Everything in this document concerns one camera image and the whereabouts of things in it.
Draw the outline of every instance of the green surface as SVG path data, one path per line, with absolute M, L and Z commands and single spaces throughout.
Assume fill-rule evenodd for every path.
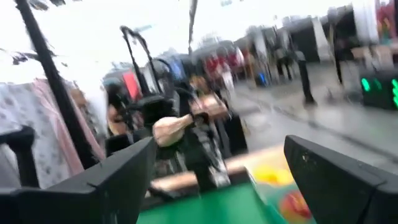
M 182 199 L 139 215 L 137 224 L 271 224 L 251 184 Z

